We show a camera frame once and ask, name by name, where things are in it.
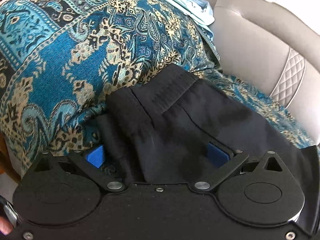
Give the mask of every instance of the blue patterned fabric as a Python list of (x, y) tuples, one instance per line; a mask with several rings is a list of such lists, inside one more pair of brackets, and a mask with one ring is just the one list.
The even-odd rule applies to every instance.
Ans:
[(298, 147), (312, 142), (255, 88), (219, 71), (209, 34), (162, 0), (8, 0), (0, 6), (0, 129), (26, 170), (47, 149), (100, 142), (105, 96), (170, 63), (215, 82)]

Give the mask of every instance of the patterned blanket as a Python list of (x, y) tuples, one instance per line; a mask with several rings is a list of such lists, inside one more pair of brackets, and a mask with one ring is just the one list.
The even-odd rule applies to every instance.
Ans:
[(162, 0), (9, 0), (0, 6), (0, 129), (25, 171), (47, 149), (100, 142), (105, 96), (169, 63), (208, 78), (297, 147), (312, 144), (276, 102), (220, 72), (208, 33)]

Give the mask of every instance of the paisley pattern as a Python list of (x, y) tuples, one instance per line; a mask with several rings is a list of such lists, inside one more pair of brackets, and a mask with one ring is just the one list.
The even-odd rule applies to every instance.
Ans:
[(208, 33), (162, 0), (8, 0), (0, 6), (0, 129), (26, 170), (47, 149), (100, 142), (105, 96), (170, 63), (215, 82), (298, 147), (312, 142), (277, 103), (220, 72)]

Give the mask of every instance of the leather backrest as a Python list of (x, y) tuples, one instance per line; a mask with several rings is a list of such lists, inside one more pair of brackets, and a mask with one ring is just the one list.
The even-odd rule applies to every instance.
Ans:
[(265, 0), (217, 0), (214, 18), (210, 28), (224, 73), (285, 106), (319, 144), (320, 36)]

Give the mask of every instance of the light blue cloth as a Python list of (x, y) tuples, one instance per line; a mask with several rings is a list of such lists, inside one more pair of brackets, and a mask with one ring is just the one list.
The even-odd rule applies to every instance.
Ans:
[(214, 22), (213, 10), (210, 3), (205, 0), (165, 0), (171, 5), (175, 6), (185, 15), (190, 16), (196, 24), (206, 29), (211, 33), (211, 40), (213, 40), (213, 33), (209, 29), (209, 25)]

